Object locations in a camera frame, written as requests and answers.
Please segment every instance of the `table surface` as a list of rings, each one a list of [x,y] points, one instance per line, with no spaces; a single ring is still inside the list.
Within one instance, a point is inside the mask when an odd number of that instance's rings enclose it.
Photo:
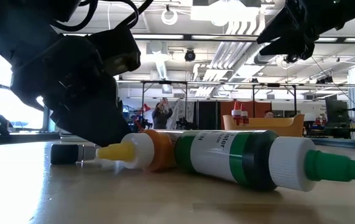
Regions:
[[[0,145],[0,223],[355,223],[355,181],[260,193],[178,170],[51,166],[51,142]],[[355,150],[320,146],[355,159]]]

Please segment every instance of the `bottle label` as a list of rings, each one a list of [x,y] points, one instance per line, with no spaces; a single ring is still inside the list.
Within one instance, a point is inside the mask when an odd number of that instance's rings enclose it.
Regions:
[[[187,131],[177,141],[176,162],[193,172],[246,185],[242,155],[251,133],[252,131]]]

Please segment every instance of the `woman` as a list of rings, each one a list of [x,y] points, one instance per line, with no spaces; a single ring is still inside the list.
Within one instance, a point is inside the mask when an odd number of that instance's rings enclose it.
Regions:
[[[173,111],[169,108],[166,98],[164,98],[160,103],[157,103],[155,110],[152,112],[154,129],[166,129],[167,120],[172,116],[172,114]]]

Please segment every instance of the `ceiling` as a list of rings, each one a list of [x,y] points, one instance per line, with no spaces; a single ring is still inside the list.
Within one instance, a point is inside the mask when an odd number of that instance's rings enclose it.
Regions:
[[[174,25],[166,25],[161,20],[161,15],[165,5],[169,4],[171,9],[179,12],[177,22]],[[265,10],[265,22],[269,21],[283,6],[284,1],[274,1],[274,7]],[[151,34],[225,34],[228,26],[218,27],[210,21],[193,21],[190,19],[192,1],[154,1],[154,3],[140,16],[139,22],[132,29],[132,33],[151,33]],[[78,24],[86,16],[88,7],[79,7],[68,24]],[[91,34],[95,32],[112,29],[132,11],[129,6],[113,2],[101,2],[91,22],[79,33]],[[355,19],[346,23],[341,30],[330,30],[323,34],[323,37],[334,36],[355,36]],[[137,80],[150,79],[151,71],[156,71],[154,62],[145,58],[146,45],[149,41],[140,40],[137,44],[142,52],[142,66],[134,72],[126,73],[123,79]],[[187,77],[187,72],[192,72],[196,63],[211,62],[218,50],[220,42],[194,42],[194,41],[167,41],[168,59],[165,62],[168,71],[181,72],[181,78]],[[194,62],[186,62],[184,59],[187,49],[193,49],[196,53]],[[333,80],[335,83],[347,81],[348,68],[355,63],[355,45],[350,44],[316,44],[313,58],[306,61],[299,61],[293,65],[283,62],[282,56],[277,56],[273,62],[265,66],[255,77],[259,82],[292,82],[292,83],[314,83],[316,78],[309,79],[310,76],[319,74],[322,70],[333,68]]]

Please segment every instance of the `window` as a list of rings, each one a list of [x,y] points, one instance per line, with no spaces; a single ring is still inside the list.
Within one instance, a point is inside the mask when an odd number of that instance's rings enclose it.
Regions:
[[[0,114],[15,128],[43,127],[43,112],[23,104],[11,90],[0,88]]]
[[[11,64],[0,56],[0,85],[10,86],[11,74]]]

